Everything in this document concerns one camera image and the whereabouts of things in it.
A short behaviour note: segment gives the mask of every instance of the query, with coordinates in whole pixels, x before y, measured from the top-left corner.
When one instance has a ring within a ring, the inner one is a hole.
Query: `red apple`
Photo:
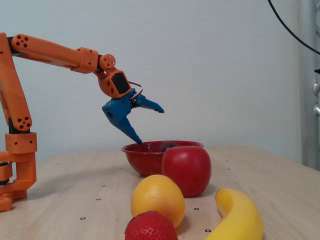
[[[207,188],[211,178],[211,160],[200,146],[178,146],[165,151],[162,174],[172,179],[184,197],[196,197]]]

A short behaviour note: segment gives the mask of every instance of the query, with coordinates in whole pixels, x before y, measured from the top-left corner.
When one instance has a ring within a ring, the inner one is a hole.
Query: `table surface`
[[[320,172],[251,146],[205,149],[211,181],[201,197],[185,199],[180,240],[204,240],[210,234],[205,230],[219,224],[219,188],[241,190],[255,201],[264,240],[320,239]],[[0,212],[0,239],[124,240],[131,195],[141,179],[123,152],[52,157],[37,165],[28,200]]]

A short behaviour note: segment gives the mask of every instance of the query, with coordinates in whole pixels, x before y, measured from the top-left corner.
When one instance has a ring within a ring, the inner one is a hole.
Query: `strawberry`
[[[178,240],[172,222],[156,211],[134,217],[125,229],[125,240]]]

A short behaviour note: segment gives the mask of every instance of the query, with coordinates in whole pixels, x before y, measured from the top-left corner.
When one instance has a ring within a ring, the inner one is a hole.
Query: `banana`
[[[256,204],[241,191],[221,188],[215,202],[222,222],[205,240],[261,240],[264,223]]]

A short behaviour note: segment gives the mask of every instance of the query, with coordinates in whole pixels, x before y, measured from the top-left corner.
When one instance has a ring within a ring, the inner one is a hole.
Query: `white wall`
[[[297,3],[274,1],[297,32]],[[1,1],[1,31],[113,54],[165,114],[134,109],[143,141],[254,145],[301,160],[298,43],[267,0]],[[15,58],[38,136],[38,161],[132,143],[101,107],[93,74]],[[7,132],[0,117],[0,146]]]

